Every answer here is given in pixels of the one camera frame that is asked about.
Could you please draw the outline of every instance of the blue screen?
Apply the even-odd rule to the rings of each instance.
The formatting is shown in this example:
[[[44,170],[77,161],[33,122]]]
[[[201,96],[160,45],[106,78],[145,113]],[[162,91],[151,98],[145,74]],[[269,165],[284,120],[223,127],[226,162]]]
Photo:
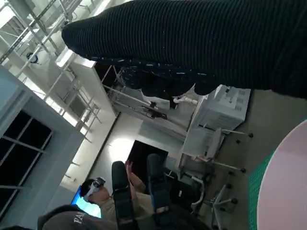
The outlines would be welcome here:
[[[101,218],[101,212],[98,205],[90,204],[80,197],[80,187],[71,201],[72,205],[77,205],[87,214]]]

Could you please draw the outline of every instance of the man wearing vr headset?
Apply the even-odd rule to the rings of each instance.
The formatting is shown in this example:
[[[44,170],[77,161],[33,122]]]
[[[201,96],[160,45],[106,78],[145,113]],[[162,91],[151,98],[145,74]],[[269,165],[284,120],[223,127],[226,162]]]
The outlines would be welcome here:
[[[131,199],[135,217],[152,215],[154,212],[150,195],[144,194],[146,186],[141,179],[131,171],[132,163],[126,163],[126,172],[130,181]],[[113,197],[104,187],[105,180],[98,177],[88,179],[81,185],[80,196],[85,201],[96,204],[101,209],[103,219],[116,222],[116,212]]]

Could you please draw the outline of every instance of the hand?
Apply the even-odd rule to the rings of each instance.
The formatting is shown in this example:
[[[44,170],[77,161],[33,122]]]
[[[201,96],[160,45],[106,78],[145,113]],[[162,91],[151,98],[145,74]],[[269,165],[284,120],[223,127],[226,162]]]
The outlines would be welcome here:
[[[132,174],[132,165],[133,165],[133,162],[126,161],[126,172],[127,172],[128,178]]]

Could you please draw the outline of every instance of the chair backrest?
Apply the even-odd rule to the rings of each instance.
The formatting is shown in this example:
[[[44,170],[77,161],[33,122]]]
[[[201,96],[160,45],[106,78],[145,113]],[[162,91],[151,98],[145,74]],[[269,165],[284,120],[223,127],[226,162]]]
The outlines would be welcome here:
[[[212,135],[212,140],[210,143],[210,146],[208,148],[206,158],[208,159],[214,159],[221,143],[221,137],[222,137],[222,130],[221,128],[218,128]]]

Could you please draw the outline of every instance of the window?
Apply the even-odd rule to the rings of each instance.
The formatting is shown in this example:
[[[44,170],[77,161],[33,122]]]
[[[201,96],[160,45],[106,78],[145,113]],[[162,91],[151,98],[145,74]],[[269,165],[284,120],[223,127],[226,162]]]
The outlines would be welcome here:
[[[0,218],[50,141],[52,131],[21,111],[0,138]]]

